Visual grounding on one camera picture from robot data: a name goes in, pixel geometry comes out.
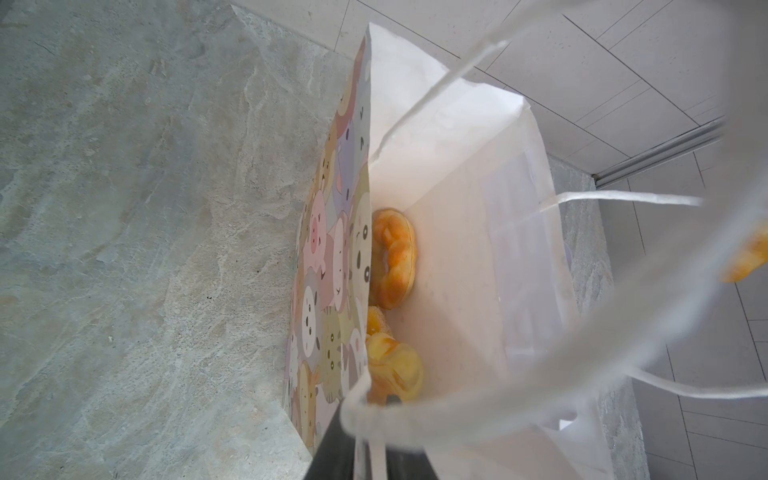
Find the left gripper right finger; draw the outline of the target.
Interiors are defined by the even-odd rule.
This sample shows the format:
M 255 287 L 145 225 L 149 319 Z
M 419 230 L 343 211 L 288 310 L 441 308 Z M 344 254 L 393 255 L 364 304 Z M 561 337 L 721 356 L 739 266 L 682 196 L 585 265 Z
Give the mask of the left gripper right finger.
M 406 452 L 387 449 L 386 470 L 388 480 L 438 480 L 429 458 L 424 452 Z

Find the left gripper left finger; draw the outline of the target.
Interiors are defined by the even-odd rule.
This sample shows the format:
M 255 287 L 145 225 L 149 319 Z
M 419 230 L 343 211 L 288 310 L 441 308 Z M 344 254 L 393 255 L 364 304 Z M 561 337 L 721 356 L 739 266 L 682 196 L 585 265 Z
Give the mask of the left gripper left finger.
M 340 420 L 340 405 L 317 449 L 304 480 L 353 480 L 356 439 L 347 434 Z

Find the striped fake bread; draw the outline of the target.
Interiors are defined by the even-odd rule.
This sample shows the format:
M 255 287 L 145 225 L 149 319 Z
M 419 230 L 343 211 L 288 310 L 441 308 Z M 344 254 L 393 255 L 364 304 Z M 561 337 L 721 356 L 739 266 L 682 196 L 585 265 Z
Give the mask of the striped fake bread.
M 367 396 L 369 403 L 385 405 L 391 395 L 408 402 L 420 395 L 424 365 L 413 347 L 379 332 L 367 338 L 366 348 L 372 380 Z

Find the white cartoon paper bag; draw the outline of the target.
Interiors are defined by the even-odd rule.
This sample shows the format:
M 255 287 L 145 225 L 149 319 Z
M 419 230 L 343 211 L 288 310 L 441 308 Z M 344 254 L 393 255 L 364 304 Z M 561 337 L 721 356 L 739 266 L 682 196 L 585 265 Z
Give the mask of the white cartoon paper bag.
M 607 474 L 594 399 L 633 378 L 683 397 L 741 400 L 765 384 L 694 387 L 644 370 L 702 317 L 766 218 L 767 5 L 734 1 L 723 153 L 730 183 L 704 198 L 584 191 L 584 200 L 686 205 L 659 251 L 588 312 L 578 309 L 560 207 L 521 95 L 465 73 L 569 1 L 533 1 L 448 68 L 369 24 L 331 124 L 297 235 L 286 349 L 287 412 L 312 459 L 337 408 L 356 439 L 354 479 L 387 479 L 387 449 L 424 452 L 439 479 Z M 424 365 L 420 395 L 369 403 L 366 348 L 373 214 L 415 230 L 415 282 L 385 310 Z

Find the ring shaped fake bread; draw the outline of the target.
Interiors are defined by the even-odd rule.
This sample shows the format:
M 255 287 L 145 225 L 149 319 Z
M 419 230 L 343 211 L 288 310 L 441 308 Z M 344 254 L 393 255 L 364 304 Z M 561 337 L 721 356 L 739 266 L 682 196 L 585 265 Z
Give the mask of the ring shaped fake bread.
M 392 310 L 410 294 L 416 275 L 415 230 L 405 215 L 392 208 L 373 214 L 370 304 Z

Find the fake croissant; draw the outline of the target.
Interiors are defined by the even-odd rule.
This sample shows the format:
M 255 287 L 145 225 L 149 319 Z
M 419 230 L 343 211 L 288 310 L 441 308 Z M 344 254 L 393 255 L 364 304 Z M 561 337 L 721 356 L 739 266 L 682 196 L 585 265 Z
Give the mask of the fake croissant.
M 763 221 L 734 258 L 723 282 L 738 282 L 767 262 L 767 222 Z

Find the orange oval fake bread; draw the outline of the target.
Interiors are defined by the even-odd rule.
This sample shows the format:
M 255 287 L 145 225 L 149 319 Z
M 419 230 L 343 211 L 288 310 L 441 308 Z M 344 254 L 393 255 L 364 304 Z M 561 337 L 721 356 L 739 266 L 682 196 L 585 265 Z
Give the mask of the orange oval fake bread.
M 385 312 L 378 306 L 369 306 L 367 310 L 366 335 L 377 333 L 390 335 L 391 329 L 387 323 Z

